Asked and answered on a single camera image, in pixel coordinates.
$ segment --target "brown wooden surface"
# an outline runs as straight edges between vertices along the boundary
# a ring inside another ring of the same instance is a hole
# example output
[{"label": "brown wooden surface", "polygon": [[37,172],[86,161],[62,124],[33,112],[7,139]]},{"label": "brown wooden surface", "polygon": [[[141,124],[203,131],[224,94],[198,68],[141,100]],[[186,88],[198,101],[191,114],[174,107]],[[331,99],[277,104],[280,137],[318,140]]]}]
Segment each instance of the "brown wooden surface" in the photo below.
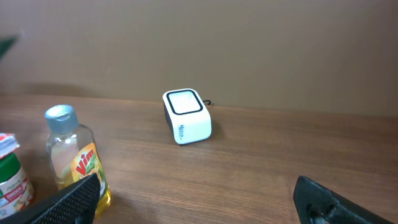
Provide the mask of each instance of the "brown wooden surface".
[{"label": "brown wooden surface", "polygon": [[56,104],[95,134],[113,193],[95,223],[299,223],[299,175],[398,222],[398,118],[213,106],[211,138],[178,146],[161,103],[0,96],[0,131],[16,133],[36,202],[57,191],[44,120]]}]

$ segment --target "beige wall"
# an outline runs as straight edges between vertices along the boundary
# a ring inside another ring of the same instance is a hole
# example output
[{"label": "beige wall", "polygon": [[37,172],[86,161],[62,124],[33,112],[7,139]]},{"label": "beige wall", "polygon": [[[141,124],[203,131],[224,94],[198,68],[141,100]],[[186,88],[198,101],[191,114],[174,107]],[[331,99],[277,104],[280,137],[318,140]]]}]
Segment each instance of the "beige wall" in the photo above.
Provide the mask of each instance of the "beige wall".
[{"label": "beige wall", "polygon": [[396,0],[0,0],[0,91],[398,115]]}]

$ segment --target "transparent plastic bottle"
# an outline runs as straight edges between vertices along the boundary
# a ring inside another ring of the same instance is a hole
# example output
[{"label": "transparent plastic bottle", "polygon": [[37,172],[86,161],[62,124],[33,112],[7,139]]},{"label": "transparent plastic bottle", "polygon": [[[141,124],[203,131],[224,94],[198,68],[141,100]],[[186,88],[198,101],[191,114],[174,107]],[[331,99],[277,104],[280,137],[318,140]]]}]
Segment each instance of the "transparent plastic bottle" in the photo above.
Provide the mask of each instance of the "transparent plastic bottle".
[{"label": "transparent plastic bottle", "polygon": [[96,151],[93,132],[79,124],[75,110],[69,105],[57,105],[45,112],[51,134],[47,139],[47,154],[59,189],[97,173],[101,184],[95,216],[111,205],[111,192]]}]

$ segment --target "bottle label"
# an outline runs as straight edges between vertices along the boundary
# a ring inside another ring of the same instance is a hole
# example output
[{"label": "bottle label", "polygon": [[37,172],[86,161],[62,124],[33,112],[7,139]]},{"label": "bottle label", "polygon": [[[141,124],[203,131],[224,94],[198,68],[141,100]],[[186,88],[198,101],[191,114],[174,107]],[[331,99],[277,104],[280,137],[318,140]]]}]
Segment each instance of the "bottle label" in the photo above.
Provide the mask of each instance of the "bottle label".
[{"label": "bottle label", "polygon": [[22,168],[9,180],[0,183],[0,219],[6,218],[33,200],[33,187]]},{"label": "bottle label", "polygon": [[88,175],[97,174],[101,184],[99,199],[104,196],[108,184],[106,183],[104,170],[93,142],[79,151],[71,163],[71,170],[74,182]]}]

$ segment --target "white device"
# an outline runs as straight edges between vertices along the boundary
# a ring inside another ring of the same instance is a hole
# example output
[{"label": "white device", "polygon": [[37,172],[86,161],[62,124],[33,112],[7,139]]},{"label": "white device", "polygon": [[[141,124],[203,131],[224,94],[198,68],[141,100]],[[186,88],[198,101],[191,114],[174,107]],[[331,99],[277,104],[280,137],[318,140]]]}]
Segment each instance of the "white device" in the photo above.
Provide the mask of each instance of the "white device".
[{"label": "white device", "polygon": [[210,114],[195,90],[168,91],[163,94],[163,104],[175,142],[187,144],[210,137]]}]

